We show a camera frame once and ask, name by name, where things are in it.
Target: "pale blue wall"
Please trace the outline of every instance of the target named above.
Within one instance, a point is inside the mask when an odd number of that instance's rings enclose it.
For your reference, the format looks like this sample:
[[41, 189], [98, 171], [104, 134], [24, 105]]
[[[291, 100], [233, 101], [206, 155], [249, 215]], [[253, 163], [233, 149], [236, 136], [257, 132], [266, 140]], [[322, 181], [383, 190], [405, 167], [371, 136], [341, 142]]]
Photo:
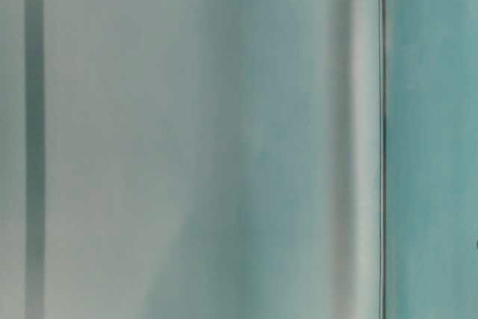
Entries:
[[388, 318], [478, 312], [478, 0], [387, 0]]

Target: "glossy surface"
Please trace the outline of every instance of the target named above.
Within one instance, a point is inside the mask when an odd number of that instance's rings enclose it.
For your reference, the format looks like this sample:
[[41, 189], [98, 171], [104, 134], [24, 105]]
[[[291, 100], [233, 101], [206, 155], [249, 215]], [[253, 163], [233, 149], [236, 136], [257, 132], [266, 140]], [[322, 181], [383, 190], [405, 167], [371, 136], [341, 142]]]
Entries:
[[21, 196], [2, 227], [45, 253], [26, 319], [377, 318], [378, 3], [44, 0], [45, 240]]

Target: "gray vertical stripe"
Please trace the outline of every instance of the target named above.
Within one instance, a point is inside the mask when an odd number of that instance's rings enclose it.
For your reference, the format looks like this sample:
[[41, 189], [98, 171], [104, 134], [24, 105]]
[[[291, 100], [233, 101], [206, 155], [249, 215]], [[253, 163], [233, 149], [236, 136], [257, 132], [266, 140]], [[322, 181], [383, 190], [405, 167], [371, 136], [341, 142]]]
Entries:
[[42, 319], [45, 284], [43, 0], [25, 0], [25, 106], [25, 319]]
[[386, 0], [379, 0], [380, 41], [380, 317], [385, 319], [387, 249], [387, 43]]

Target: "teal surface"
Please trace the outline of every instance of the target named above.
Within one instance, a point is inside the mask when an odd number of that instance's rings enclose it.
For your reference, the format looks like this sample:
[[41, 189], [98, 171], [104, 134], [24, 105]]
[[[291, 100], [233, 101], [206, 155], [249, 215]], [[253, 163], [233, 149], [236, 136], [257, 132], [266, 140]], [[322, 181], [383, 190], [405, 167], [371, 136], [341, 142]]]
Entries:
[[478, 0], [387, 3], [387, 318], [475, 318]]

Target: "vertical groove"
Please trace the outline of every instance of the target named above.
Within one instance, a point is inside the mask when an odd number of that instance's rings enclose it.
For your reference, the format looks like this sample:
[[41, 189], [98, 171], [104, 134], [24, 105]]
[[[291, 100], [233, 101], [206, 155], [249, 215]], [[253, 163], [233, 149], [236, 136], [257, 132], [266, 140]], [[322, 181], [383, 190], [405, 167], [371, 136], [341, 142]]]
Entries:
[[25, 0], [25, 112], [25, 319], [43, 319], [45, 285], [43, 0]]
[[387, 262], [387, 55], [386, 0], [379, 0], [380, 40], [380, 317], [386, 319]]

